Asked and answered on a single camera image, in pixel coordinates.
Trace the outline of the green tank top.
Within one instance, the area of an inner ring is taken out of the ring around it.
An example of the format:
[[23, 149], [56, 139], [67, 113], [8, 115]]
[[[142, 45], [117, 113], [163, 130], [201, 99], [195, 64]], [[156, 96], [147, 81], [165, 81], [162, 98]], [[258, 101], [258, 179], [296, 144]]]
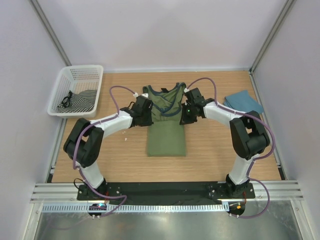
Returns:
[[187, 154], [182, 118], [182, 99], [186, 84], [178, 82], [171, 90], [156, 91], [151, 85], [144, 86], [142, 92], [148, 95], [153, 106], [147, 129], [146, 152], [148, 157], [185, 157]]

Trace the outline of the blue tank top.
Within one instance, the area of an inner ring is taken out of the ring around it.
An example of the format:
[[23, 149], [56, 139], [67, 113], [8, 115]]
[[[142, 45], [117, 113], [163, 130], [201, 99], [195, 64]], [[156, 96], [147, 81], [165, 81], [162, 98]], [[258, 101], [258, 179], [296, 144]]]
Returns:
[[264, 112], [264, 108], [249, 95], [247, 90], [226, 96], [223, 105], [246, 113], [256, 111], [262, 114]]

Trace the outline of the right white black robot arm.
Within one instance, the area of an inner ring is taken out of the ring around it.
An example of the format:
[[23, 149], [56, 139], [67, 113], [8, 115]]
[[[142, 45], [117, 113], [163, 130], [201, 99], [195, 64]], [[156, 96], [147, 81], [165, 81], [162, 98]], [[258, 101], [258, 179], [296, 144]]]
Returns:
[[181, 125], [193, 124], [201, 117], [229, 127], [236, 159], [226, 176], [224, 191], [229, 198], [237, 198], [249, 185], [255, 160], [270, 145], [264, 122], [256, 111], [237, 111], [213, 98], [205, 99], [198, 88], [186, 89], [184, 95], [186, 101], [181, 105]]

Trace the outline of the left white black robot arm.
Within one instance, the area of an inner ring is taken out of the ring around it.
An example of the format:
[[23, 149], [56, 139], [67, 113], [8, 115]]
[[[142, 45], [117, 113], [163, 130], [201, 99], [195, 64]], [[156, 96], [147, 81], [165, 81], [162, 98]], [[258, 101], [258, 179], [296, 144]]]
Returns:
[[123, 107], [116, 114], [93, 121], [84, 118], [77, 120], [63, 150], [72, 159], [73, 168], [79, 171], [93, 199], [114, 198], [106, 195], [107, 182], [97, 162], [103, 139], [132, 127], [151, 126], [152, 107], [153, 102], [144, 93], [136, 97], [131, 107]]

